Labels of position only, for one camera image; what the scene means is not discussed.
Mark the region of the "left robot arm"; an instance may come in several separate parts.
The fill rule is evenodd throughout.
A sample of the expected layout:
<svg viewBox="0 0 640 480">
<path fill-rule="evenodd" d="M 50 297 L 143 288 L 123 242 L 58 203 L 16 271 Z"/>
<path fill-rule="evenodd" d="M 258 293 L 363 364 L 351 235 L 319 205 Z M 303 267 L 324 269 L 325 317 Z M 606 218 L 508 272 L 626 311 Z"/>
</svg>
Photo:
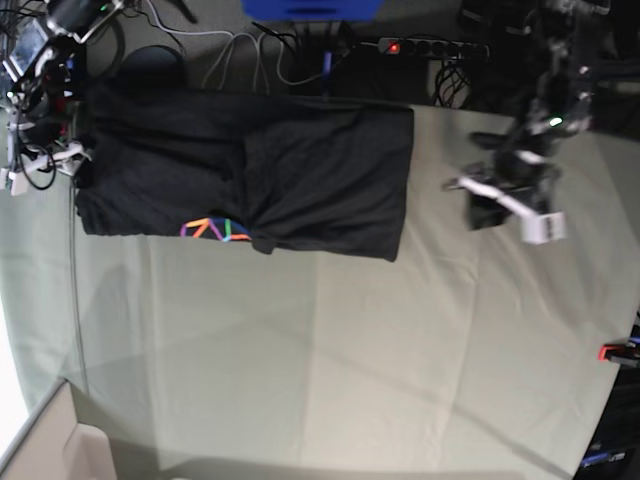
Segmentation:
<svg viewBox="0 0 640 480">
<path fill-rule="evenodd" d="M 600 59 L 611 9 L 609 1 L 537 2 L 533 37 L 541 71 L 525 107 L 503 134 L 470 134 L 490 157 L 465 168 L 451 184 L 466 194 L 470 229 L 498 227 L 516 217 L 526 243 L 563 238 L 565 218 L 553 204 L 562 172 L 550 159 L 563 141 L 590 127 L 597 84 L 637 69 Z"/>
</svg>

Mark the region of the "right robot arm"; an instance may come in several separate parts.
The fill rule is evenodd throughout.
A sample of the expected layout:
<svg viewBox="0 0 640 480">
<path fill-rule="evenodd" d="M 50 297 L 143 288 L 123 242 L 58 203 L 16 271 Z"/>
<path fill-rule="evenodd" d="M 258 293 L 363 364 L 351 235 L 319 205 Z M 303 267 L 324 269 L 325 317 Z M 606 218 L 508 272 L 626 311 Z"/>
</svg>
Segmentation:
<svg viewBox="0 0 640 480">
<path fill-rule="evenodd" d="M 118 16 L 134 6 L 133 1 L 48 1 L 45 11 L 20 31 L 2 60 L 10 80 L 4 91 L 10 172 L 26 170 L 25 155 L 36 155 L 37 169 L 51 170 L 83 153 L 81 142 L 58 153 L 52 148 L 58 131 L 67 126 L 81 140 L 92 139 L 93 114 L 86 95 L 118 72 L 124 58 Z M 87 44 L 106 27 L 114 29 L 118 50 L 109 69 L 90 77 Z"/>
</svg>

